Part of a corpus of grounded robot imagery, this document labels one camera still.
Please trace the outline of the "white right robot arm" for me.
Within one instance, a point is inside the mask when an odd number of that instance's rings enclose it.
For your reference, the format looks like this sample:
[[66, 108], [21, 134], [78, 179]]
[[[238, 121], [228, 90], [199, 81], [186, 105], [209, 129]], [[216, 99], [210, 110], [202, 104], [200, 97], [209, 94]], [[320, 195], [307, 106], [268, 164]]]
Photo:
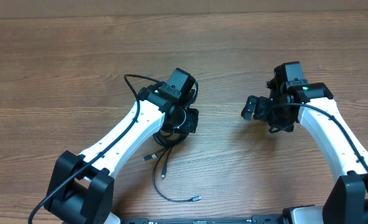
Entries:
[[368, 152], [339, 112], [324, 83], [309, 83], [299, 62], [274, 69], [268, 97], [248, 97], [241, 116], [267, 123], [269, 133], [303, 126], [329, 165], [335, 185], [322, 206], [285, 208], [280, 215], [254, 215], [253, 223], [368, 223]]

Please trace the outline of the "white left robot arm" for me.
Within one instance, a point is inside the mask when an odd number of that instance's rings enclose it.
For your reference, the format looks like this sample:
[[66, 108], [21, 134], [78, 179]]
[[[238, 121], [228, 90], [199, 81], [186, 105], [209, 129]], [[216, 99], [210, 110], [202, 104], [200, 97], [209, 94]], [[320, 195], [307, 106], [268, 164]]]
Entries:
[[78, 155], [65, 151], [56, 161], [46, 197], [39, 203], [63, 223], [121, 223], [112, 212], [114, 181], [124, 164], [148, 139], [172, 149], [196, 131], [199, 111], [191, 108], [199, 85], [176, 68], [167, 82], [134, 91], [128, 114], [102, 139]]

